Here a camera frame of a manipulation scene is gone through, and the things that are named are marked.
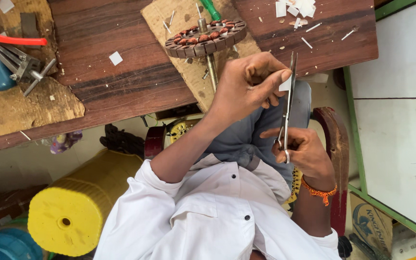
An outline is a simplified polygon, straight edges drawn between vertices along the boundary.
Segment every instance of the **yellow spool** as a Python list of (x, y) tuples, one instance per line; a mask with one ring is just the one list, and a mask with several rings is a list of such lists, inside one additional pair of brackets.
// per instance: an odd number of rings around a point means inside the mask
[(117, 199), (128, 189), (142, 159), (110, 150), (99, 152), (72, 174), (33, 197), (28, 231), (43, 249), (69, 256), (93, 250)]

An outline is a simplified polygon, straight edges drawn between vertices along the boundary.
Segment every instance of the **scissors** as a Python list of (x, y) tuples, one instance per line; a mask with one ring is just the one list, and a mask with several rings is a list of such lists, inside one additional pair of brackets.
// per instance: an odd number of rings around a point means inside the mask
[(274, 143), (276, 142), (279, 143), (279, 150), (285, 151), (285, 154), (286, 154), (285, 163), (290, 163), (290, 155), (288, 154), (288, 151), (286, 149), (286, 144), (287, 144), (287, 138), (288, 138), (288, 120), (290, 118), (290, 111), (292, 108), (293, 91), (294, 91), (294, 85), (295, 85), (295, 79), (296, 79), (297, 61), (298, 61), (298, 53), (296, 53), (296, 56), (293, 59), (293, 52), (292, 52), (291, 62), (290, 62), (292, 75), (291, 75), (291, 86), (290, 86), (290, 90), (288, 91), (288, 101), (286, 104), (283, 105), (282, 122), (280, 123), (279, 137), (274, 140)]

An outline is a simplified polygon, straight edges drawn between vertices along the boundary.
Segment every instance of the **cloth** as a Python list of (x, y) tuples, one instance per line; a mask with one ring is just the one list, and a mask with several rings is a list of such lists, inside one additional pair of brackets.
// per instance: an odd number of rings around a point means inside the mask
[(137, 155), (144, 158), (144, 139), (123, 130), (112, 124), (105, 125), (105, 136), (101, 136), (100, 143), (108, 150), (128, 155)]
[[(283, 96), (279, 98), (278, 106), (270, 106), (268, 109), (260, 107), (246, 118), (232, 124), (213, 140), (200, 159), (213, 153), (222, 162), (237, 162), (240, 166), (246, 167), (256, 155), (277, 170), (291, 189), (293, 163), (276, 163), (275, 156), (271, 152), (275, 138), (259, 137), (269, 128), (280, 127), (283, 104), (287, 102), (287, 98), (288, 96)], [(311, 87), (307, 82), (298, 80), (293, 92), (289, 125), (307, 128), (310, 115)]]
[(340, 260), (338, 235), (312, 237), (281, 203), (284, 178), (256, 156), (247, 170), (201, 159), (179, 183), (165, 183), (145, 160), (113, 206), (95, 260)]
[(77, 130), (66, 134), (61, 134), (52, 140), (51, 153), (61, 154), (72, 148), (79, 140), (83, 138), (83, 131)]

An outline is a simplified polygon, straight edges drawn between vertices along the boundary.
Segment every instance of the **hand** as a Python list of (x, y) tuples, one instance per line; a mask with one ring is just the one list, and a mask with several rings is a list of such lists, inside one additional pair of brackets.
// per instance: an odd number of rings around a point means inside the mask
[[(259, 136), (277, 137), (279, 131), (280, 128), (272, 128)], [(287, 146), (290, 162), (303, 172), (309, 186), (320, 191), (335, 188), (335, 170), (315, 130), (288, 127)], [(272, 153), (277, 163), (286, 160), (285, 151), (279, 150), (279, 143), (272, 146)]]
[(291, 73), (269, 52), (228, 61), (208, 114), (215, 114), (229, 126), (261, 105), (264, 108), (269, 108), (269, 103), (277, 106), (277, 97), (285, 95), (285, 91), (279, 91), (279, 85)]

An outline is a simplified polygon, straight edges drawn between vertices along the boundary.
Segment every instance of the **white panel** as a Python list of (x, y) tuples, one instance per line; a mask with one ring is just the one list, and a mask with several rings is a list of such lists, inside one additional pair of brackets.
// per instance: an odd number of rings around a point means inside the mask
[(416, 222), (416, 99), (354, 104), (368, 194)]
[(354, 98), (416, 98), (416, 5), (376, 26), (379, 58), (350, 67)]

